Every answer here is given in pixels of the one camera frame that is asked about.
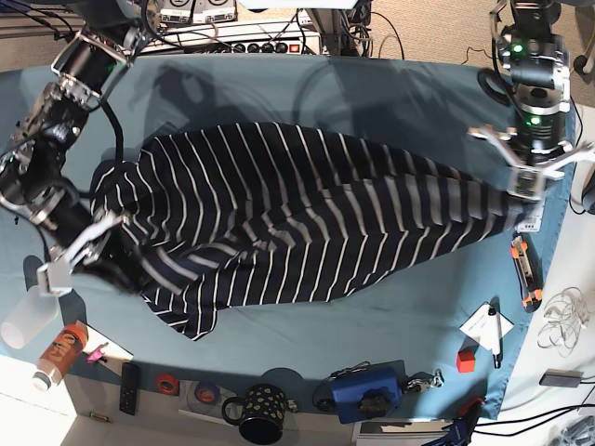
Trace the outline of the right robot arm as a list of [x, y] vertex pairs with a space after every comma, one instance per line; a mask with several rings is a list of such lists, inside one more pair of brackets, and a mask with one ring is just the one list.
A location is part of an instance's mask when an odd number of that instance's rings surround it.
[[[84, 207], [110, 191], [121, 175], [124, 132], [108, 97], [148, 44], [148, 1], [76, 1], [73, 11], [83, 28], [56, 57], [48, 84], [30, 114], [17, 125], [1, 156], [1, 205], [69, 247], [93, 222]], [[61, 170], [69, 148], [89, 115], [103, 110], [115, 134], [112, 172], [95, 191], [80, 191]]]

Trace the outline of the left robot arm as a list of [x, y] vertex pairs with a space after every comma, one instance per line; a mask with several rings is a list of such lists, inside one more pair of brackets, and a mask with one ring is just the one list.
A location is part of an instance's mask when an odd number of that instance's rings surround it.
[[563, 38], [551, 30], [556, 1], [498, 1], [489, 14], [491, 69], [478, 83], [493, 100], [511, 107], [514, 125], [489, 125], [468, 134], [489, 142], [510, 168], [512, 188], [535, 189], [563, 177], [570, 163], [594, 160], [594, 145], [577, 145], [565, 130], [572, 111], [571, 68]]

